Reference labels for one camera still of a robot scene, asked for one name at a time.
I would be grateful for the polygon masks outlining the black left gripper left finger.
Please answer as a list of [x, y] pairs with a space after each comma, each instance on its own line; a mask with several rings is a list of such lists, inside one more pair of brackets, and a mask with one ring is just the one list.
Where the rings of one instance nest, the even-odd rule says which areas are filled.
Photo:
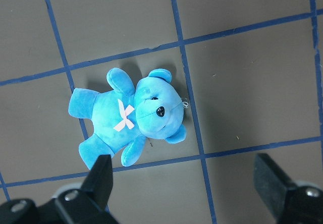
[[118, 223], [106, 205], [113, 188], [110, 155], [100, 155], [80, 188], [68, 189], [36, 206], [28, 198], [1, 205], [1, 223]]

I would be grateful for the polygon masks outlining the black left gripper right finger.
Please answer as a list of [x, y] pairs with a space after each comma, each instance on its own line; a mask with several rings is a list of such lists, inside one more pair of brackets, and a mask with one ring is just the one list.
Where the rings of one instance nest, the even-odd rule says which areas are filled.
[[322, 223], [322, 188], [292, 180], [267, 153], [255, 156], [253, 183], [276, 223]]

